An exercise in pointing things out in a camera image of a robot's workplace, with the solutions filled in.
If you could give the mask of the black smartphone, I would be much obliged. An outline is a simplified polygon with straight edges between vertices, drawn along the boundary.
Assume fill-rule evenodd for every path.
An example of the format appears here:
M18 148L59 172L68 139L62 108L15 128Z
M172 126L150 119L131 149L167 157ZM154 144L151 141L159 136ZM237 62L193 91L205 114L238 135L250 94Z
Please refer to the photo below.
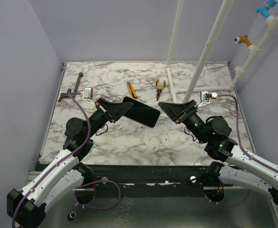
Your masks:
M123 98L122 102L133 104L133 106L124 114L124 117L150 128L155 127L160 116L159 110L127 96Z

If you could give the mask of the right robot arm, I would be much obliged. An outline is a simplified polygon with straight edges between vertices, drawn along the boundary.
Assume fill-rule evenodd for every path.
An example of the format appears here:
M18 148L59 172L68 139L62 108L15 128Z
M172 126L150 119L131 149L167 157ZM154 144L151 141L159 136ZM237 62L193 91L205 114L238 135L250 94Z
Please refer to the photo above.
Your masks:
M220 182L247 188L266 195L278 206L278 165L243 148L240 141L229 138L231 128L223 116L204 122L197 114L194 100L176 104L159 102L159 107L176 124L184 124L215 160L214 170L205 174L206 182Z

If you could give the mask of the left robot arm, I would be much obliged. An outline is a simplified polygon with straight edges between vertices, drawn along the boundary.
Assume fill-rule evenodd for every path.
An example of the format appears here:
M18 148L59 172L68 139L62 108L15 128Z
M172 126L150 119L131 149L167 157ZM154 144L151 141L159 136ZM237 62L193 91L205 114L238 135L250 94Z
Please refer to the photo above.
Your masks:
M63 148L34 180L7 195L7 214L14 228L37 228L49 209L73 188L94 183L93 171L82 163L94 145L91 137L107 122L118 121L133 107L131 102L95 102L96 111L84 119L72 117L66 124Z

